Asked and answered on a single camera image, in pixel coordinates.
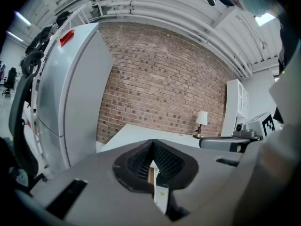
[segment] ceiling light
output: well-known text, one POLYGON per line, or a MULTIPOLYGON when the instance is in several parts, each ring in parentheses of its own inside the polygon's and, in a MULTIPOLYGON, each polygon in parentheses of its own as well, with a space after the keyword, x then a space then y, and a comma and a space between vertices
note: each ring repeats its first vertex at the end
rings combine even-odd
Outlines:
POLYGON ((256 17, 256 22, 258 23, 259 26, 264 25, 265 23, 267 23, 268 21, 271 21, 272 19, 274 19, 275 17, 269 13, 266 13, 264 15, 262 15, 261 17, 256 17))
POLYGON ((25 17, 23 17, 21 14, 19 14, 18 12, 15 12, 15 14, 17 15, 18 18, 20 18, 24 23, 26 23, 28 26, 31 25, 31 22, 29 22, 25 17))
POLYGON ((24 42, 24 40, 20 39, 19 37, 15 36, 13 33, 11 33, 10 31, 6 31, 10 36, 14 37, 15 39, 24 42))

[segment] person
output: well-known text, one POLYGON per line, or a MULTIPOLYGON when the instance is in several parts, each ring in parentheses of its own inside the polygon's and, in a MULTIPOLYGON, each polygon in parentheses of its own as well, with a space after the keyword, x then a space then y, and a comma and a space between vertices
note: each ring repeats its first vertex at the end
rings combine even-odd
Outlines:
MULTIPOLYGON (((298 44, 298 37, 292 25, 289 23, 287 19, 286 13, 278 3, 277 0, 219 0, 221 3, 228 7, 236 6, 239 9, 248 11, 257 17, 261 17, 266 13, 270 13, 273 16, 277 17, 280 21, 281 29, 280 29, 280 38, 282 41, 282 49, 278 56, 279 62, 279 74, 283 73, 286 65, 289 63, 292 58, 295 49, 298 44)), ((276 108, 274 117, 275 120, 280 123, 284 123, 281 117, 281 114, 276 108)))

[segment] white cabinet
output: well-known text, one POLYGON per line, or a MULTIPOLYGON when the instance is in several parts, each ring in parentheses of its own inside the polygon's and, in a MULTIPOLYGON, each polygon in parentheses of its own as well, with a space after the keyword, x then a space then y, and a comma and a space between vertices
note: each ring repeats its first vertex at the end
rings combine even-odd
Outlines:
POLYGON ((249 94, 239 80, 227 82, 227 105, 222 137, 233 135, 237 123, 243 123, 248 117, 249 94))

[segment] pipe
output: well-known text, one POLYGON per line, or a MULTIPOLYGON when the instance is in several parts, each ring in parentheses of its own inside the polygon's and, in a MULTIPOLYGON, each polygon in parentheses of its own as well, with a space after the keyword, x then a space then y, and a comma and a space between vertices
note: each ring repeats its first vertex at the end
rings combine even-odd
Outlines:
MULTIPOLYGON (((107 3, 108 7, 113 7, 116 6, 116 4, 120 4, 119 2, 114 2, 114 3, 107 3)), ((193 15, 190 15, 186 12, 180 11, 176 8, 172 8, 166 5, 161 5, 161 4, 156 4, 156 3, 152 3, 152 2, 140 2, 140 1, 126 1, 126 2, 122 2, 122 4, 124 6, 145 6, 145 7, 151 7, 151 8, 158 8, 158 9, 163 9, 166 11, 169 11, 171 13, 175 13, 178 15, 181 15, 187 19, 190 19, 194 22, 196 22, 197 24, 201 25, 202 27, 206 28, 207 30, 211 31, 217 38, 219 38, 220 40, 222 40, 225 44, 229 44, 230 42, 228 41, 227 38, 225 38, 224 36, 222 36, 219 32, 217 32, 214 28, 212 28, 210 25, 206 24, 205 22, 203 22, 202 20, 194 17, 193 15)), ((233 51, 233 53, 236 55, 237 58, 239 58, 239 60, 241 61, 241 63, 244 65, 245 68, 247 68, 248 72, 251 74, 252 72, 249 70, 249 68, 246 66, 246 62, 243 60, 243 58, 240 57, 240 54, 231 49, 233 51)))
MULTIPOLYGON (((135 15, 142 15, 142 16, 149 16, 149 17, 155 17, 155 18, 160 18, 160 19, 163 19, 163 20, 168 20, 170 22, 173 22, 175 24, 179 24, 185 28, 189 28, 203 36, 207 36, 207 34, 204 33, 204 31, 198 29, 197 27, 187 23, 187 22, 184 22, 182 20, 179 20, 177 18, 174 18, 173 16, 169 16, 169 15, 165 15, 165 14, 161 14, 159 12, 150 12, 150 11, 144 11, 144 10, 137 10, 137 9, 128 9, 128 10, 112 10, 112 11, 108 11, 108 15, 120 15, 120 14, 123 14, 123 15, 128 15, 128 14, 135 14, 135 15)), ((210 37, 210 40, 217 46, 219 47, 221 50, 223 50, 223 52, 228 55, 230 58, 233 58, 233 55, 230 54, 228 52, 228 50, 220 43, 218 42, 216 39, 210 37)), ((245 72, 245 70, 243 69, 243 67, 240 65, 240 63, 238 63, 235 58, 233 59, 233 62, 234 64, 236 64, 236 66, 238 68, 240 68, 240 70, 242 71, 242 73, 244 74, 245 77, 249 77, 247 75, 247 73, 245 72)))
MULTIPOLYGON (((104 15, 103 17, 113 17, 114 15, 104 15)), ((213 48, 215 48, 215 45, 208 42, 207 40, 203 39, 202 37, 200 37, 199 35, 197 35, 196 33, 184 28, 184 27, 181 27, 179 25, 176 25, 176 24, 173 24, 173 23, 170 23, 168 21, 165 21, 165 20, 162 20, 162 19, 158 19, 158 18, 154 18, 154 17, 148 17, 148 16, 142 16, 142 15, 134 15, 134 14, 122 14, 122 15, 117 15, 116 16, 131 16, 131 17, 139 17, 139 18, 144 18, 144 19, 149 19, 149 20, 153 20, 153 21, 156 21, 156 22, 160 22, 160 23, 163 23, 163 24, 167 24, 169 26, 172 26, 172 27, 175 27, 179 30, 182 30, 183 32, 186 32, 188 35, 193 35, 194 37, 198 38, 199 40, 201 40, 203 43, 206 43, 206 44, 209 44, 210 46, 212 46, 213 48)), ((226 59, 228 61, 228 63, 232 66, 229 66, 228 64, 226 64, 229 69, 231 71, 233 71, 238 77, 244 77, 243 74, 233 65, 233 63, 224 55, 220 52, 220 54, 224 57, 224 59, 226 59)))

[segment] white wall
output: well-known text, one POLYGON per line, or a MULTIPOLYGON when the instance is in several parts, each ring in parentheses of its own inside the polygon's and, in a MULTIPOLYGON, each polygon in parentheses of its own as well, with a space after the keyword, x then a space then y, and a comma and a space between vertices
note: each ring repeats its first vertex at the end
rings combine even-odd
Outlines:
POLYGON ((11 67, 15 67, 18 73, 22 72, 20 62, 24 57, 25 48, 11 39, 6 38, 0 54, 0 60, 2 60, 2 64, 6 64, 5 77, 7 77, 11 67))
MULTIPOLYGON (((275 83, 272 69, 267 69, 253 73, 249 79, 242 81, 244 88, 250 96, 249 117, 251 120, 257 115, 270 112, 272 116, 275 113, 276 103, 269 94, 269 89, 275 83)), ((279 129, 280 124, 274 120, 275 128, 279 129)))

